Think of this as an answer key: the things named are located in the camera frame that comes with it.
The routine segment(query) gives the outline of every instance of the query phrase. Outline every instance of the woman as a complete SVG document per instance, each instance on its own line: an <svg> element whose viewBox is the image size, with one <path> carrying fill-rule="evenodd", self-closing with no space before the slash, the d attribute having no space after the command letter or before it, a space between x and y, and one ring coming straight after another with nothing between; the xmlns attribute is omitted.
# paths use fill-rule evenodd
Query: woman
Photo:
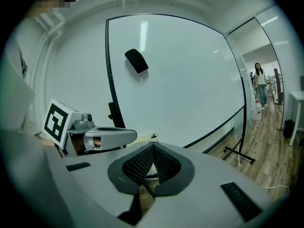
<svg viewBox="0 0 304 228"><path fill-rule="evenodd" d="M264 107L267 106L266 79L265 79L264 71L259 63L255 64L255 68L256 68L257 87L260 93L262 110L264 110Z"/></svg>

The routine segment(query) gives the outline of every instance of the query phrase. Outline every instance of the white table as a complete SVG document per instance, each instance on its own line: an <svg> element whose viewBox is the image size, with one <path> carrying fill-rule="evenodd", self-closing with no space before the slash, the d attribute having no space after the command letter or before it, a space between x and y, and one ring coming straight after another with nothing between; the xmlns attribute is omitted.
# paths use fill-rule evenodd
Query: white table
<svg viewBox="0 0 304 228"><path fill-rule="evenodd" d="M304 91L292 91L290 94L293 98L297 101L297 110L296 110L296 118L295 118L295 125L293 135L291 136L289 146L293 145L293 141L295 139L295 133L298 129L299 119L300 119L300 112L301 112L301 104L304 101Z"/></svg>

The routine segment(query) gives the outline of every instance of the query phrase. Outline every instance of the woman's hair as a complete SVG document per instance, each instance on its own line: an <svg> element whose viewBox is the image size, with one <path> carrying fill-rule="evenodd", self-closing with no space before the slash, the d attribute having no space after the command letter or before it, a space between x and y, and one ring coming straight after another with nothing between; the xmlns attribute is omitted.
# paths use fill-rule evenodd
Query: woman's hair
<svg viewBox="0 0 304 228"><path fill-rule="evenodd" d="M260 75L260 72L258 71L257 68L256 68L256 74L257 74L257 75Z"/></svg>

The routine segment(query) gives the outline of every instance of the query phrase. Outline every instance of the whiteboard stand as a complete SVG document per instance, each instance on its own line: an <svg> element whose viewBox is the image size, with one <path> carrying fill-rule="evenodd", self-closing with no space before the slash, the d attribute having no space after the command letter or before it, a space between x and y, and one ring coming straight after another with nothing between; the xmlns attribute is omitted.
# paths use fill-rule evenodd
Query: whiteboard stand
<svg viewBox="0 0 304 228"><path fill-rule="evenodd" d="M231 149L227 146L225 146L225 149L224 149L224 152L226 152L226 150L229 150L229 153L223 158L223 160L226 160L229 155L231 155L232 153L235 153L237 154L238 156L242 156L248 160L250 160L250 164L252 165L256 160L245 155L245 154L242 154L242 148L243 148L243 144L244 144L244 138L245 138L245 132L246 132L246 120L247 120L247 105L246 105L246 94L245 94L245 88L244 88L244 81L243 81L243 77L241 77L241 80L242 80L242 86L243 86L243 91L244 91L244 120L243 120L243 132L242 132L242 137L240 138L240 140L236 143L236 145ZM236 151L236 147L240 144L240 147L239 147L239 150Z"/></svg>

